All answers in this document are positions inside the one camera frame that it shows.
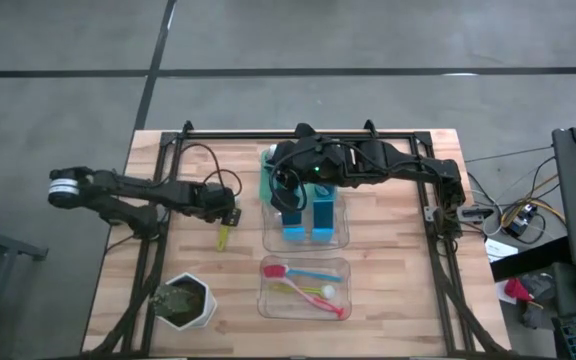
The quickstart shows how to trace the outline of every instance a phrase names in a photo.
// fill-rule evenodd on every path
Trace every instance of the gray concrete floor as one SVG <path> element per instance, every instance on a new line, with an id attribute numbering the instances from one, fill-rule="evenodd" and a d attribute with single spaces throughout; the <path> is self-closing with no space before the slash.
<path id="1" fill-rule="evenodd" d="M 164 0 L 0 0 L 0 70 L 146 69 Z M 576 66 L 576 1 L 180 0 L 162 68 Z M 49 246 L 21 262 L 0 359 L 77 353 L 108 232 L 46 201 L 48 172 L 121 171 L 144 79 L 0 79 L 0 232 Z M 159 79 L 148 129 L 456 128 L 467 159 L 546 146 L 576 126 L 576 75 Z M 472 162 L 493 196 L 551 151 Z M 543 171 L 543 178 L 554 172 Z M 530 179 L 509 191 L 513 200 Z M 561 209 L 557 193 L 546 198 Z M 548 232 L 562 235 L 548 217 Z M 512 239 L 498 237 L 513 243 Z M 554 355 L 504 306 L 513 348 Z"/>

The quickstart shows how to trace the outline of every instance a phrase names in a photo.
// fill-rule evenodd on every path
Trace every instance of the wooden table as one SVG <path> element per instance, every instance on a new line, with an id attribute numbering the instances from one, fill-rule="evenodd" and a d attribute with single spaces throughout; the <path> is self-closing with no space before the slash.
<path id="1" fill-rule="evenodd" d="M 435 157 L 457 161 L 464 190 L 471 202 L 470 185 L 456 131 L 430 131 Z M 152 178 L 160 133 L 135 133 L 125 171 L 127 175 Z M 231 231 L 227 249 L 222 253 L 215 248 L 218 225 L 173 214 L 162 280 L 185 271 L 193 273 L 209 284 L 219 305 L 215 316 L 203 329 L 179 333 L 156 320 L 151 356 L 445 354 L 414 182 L 390 180 L 340 192 L 347 206 L 350 243 L 343 250 L 332 251 L 326 256 L 344 257 L 351 265 L 352 315 L 347 320 L 266 319 L 257 311 L 259 262 L 269 255 L 262 246 L 259 158 L 261 152 L 277 140 L 202 142 L 215 151 L 223 168 L 236 171 L 241 177 L 244 184 L 240 195 L 243 214 L 239 227 Z M 394 140 L 391 143 L 400 151 L 410 152 L 405 141 Z M 212 170 L 212 158 L 205 150 L 195 147 L 182 156 L 179 178 L 201 181 Z M 233 189 L 237 188 L 230 175 L 224 174 L 224 181 Z M 111 232 L 109 244 L 127 235 L 130 235 L 127 227 L 117 227 Z M 99 344 L 126 309 L 138 249 L 138 241 L 129 241 L 106 256 L 84 350 Z M 473 233 L 462 237 L 457 258 L 469 307 L 495 340 L 509 348 L 481 237 Z M 457 317 L 454 311 L 451 312 L 455 335 L 459 337 Z M 144 313 L 142 309 L 135 331 L 135 347 L 140 343 Z"/>

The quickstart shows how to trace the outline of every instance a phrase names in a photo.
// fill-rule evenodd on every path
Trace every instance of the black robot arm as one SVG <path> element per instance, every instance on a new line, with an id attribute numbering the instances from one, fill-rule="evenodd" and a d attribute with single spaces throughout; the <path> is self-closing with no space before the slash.
<path id="1" fill-rule="evenodd" d="M 317 134 L 307 124 L 299 124 L 295 134 L 299 140 L 277 144 L 268 160 L 272 165 L 271 203 L 278 210 L 303 210 L 306 201 L 301 201 L 295 191 L 301 183 L 356 188 L 388 179 L 422 181 L 434 184 L 437 190 L 439 235 L 460 235 L 457 208 L 466 198 L 454 160 L 404 154 L 374 137 L 338 141 Z"/>
<path id="2" fill-rule="evenodd" d="M 125 222 L 135 236 L 148 239 L 159 233 L 156 205 L 212 223 L 235 207 L 232 189 L 217 183 L 162 181 L 153 183 L 108 170 L 72 167 L 50 172 L 48 202 L 62 209 L 85 207 L 110 224 Z M 122 196 L 149 201 L 133 206 Z"/>

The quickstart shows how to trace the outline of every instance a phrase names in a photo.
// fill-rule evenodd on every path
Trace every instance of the clear plastic bin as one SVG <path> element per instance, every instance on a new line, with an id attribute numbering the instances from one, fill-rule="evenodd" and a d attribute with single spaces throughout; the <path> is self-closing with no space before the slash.
<path id="1" fill-rule="evenodd" d="M 322 288 L 324 285 L 334 288 L 334 296 L 326 299 L 320 295 L 310 294 L 320 297 L 330 304 L 343 308 L 341 317 L 337 314 L 321 310 L 310 304 L 288 286 L 264 276 L 263 269 L 268 265 L 287 265 L 290 269 L 311 271 L 318 274 L 333 275 L 341 278 L 341 282 L 322 280 L 305 275 L 289 275 L 300 288 Z M 261 274 L 261 289 L 257 308 L 259 314 L 267 318 L 280 319 L 302 319 L 302 320 L 345 320 L 352 312 L 350 302 L 350 264 L 342 258 L 333 259 L 295 259 L 280 258 L 277 256 L 267 256 L 261 261 L 259 269 Z"/>
<path id="2" fill-rule="evenodd" d="M 282 224 L 279 210 L 272 205 L 262 202 L 262 215 L 264 219 L 263 243 L 264 248 L 271 252 L 301 252 L 324 251 L 341 249 L 348 245 L 350 234 L 346 220 L 346 204 L 343 197 L 337 195 L 333 207 L 334 229 L 327 237 L 313 232 L 313 206 L 306 206 L 301 212 L 301 224 L 298 226 Z"/>

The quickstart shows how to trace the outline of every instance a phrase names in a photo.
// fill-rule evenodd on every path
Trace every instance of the green plant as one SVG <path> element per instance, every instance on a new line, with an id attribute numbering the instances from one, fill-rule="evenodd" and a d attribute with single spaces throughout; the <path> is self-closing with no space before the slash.
<path id="1" fill-rule="evenodd" d="M 196 294 L 181 287 L 161 284 L 150 298 L 150 303 L 155 310 L 155 315 L 170 317 L 193 310 L 193 306 L 197 303 L 193 301 L 196 297 Z"/>

